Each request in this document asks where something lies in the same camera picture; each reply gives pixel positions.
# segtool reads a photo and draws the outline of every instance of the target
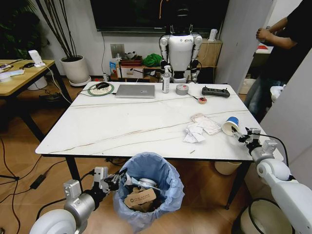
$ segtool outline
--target green cloth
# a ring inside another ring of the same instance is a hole
[[[143,59],[143,64],[147,67],[158,67],[160,66],[160,61],[162,57],[157,54],[148,55],[145,59]]]

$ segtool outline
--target remote control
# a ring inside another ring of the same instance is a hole
[[[230,93],[227,89],[210,89],[207,88],[206,86],[203,87],[201,93],[203,95],[214,95],[214,96],[221,96],[228,98],[230,96]]]

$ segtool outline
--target silver laptop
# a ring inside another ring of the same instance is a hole
[[[155,98],[154,85],[121,84],[116,93],[117,98]]]

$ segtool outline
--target blue plastic bag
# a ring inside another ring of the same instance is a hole
[[[160,195],[164,202],[153,212],[143,213],[129,209],[124,203],[129,194],[123,187],[124,179],[121,180],[119,190],[114,194],[114,210],[132,226],[134,233],[148,228],[156,218],[160,218],[167,212],[173,212],[181,208],[184,197],[183,184],[180,175],[169,162],[155,153],[144,152],[129,159],[122,167],[127,168],[130,177],[139,180],[148,178],[157,183]]]

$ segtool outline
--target spray bottle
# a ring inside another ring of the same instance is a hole
[[[168,93],[169,92],[169,83],[170,83],[170,78],[171,78],[171,74],[169,73],[169,65],[165,66],[165,74],[162,76],[163,79],[163,83],[162,83],[162,91],[164,93]]]

